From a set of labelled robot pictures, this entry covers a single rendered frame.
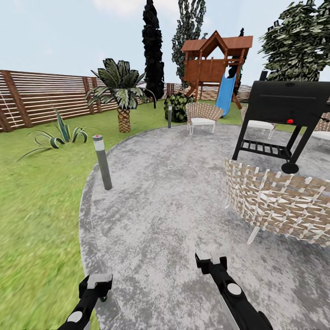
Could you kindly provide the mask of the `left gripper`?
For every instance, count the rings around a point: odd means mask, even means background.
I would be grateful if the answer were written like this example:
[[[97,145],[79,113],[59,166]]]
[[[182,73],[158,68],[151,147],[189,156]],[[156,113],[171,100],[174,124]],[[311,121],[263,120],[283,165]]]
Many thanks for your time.
[[[79,286],[79,298],[83,299],[89,297],[93,299],[94,305],[97,303],[99,297],[107,296],[109,289],[112,289],[112,280],[107,282],[98,282],[95,288],[88,289],[89,275],[85,277],[82,283]]]

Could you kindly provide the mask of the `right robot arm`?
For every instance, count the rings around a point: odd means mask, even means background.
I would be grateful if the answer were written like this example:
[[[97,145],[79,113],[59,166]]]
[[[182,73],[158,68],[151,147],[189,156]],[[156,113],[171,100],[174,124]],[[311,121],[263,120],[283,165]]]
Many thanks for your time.
[[[228,275],[226,256],[230,249],[213,250],[211,259],[199,260],[202,274],[211,274],[220,291],[220,302],[234,330],[274,330],[270,321],[261,311],[256,311],[236,282]]]

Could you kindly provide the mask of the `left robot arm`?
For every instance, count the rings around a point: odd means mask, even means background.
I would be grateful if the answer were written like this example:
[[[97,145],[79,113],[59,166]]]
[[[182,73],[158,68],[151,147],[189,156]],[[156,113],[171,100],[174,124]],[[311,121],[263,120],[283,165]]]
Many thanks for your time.
[[[99,297],[112,289],[112,274],[88,275],[79,286],[81,299],[65,323],[57,330],[90,330],[90,316]]]

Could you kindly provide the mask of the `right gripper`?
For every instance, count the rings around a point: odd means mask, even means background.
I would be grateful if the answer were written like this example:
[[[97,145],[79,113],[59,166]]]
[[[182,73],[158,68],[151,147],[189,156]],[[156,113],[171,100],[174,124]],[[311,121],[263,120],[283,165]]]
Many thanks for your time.
[[[199,260],[198,255],[196,253],[195,258],[198,268],[201,268],[202,274],[211,274],[214,281],[217,273],[227,271],[227,259],[225,257],[220,257],[220,264],[213,264],[210,259],[205,259],[201,261]]]

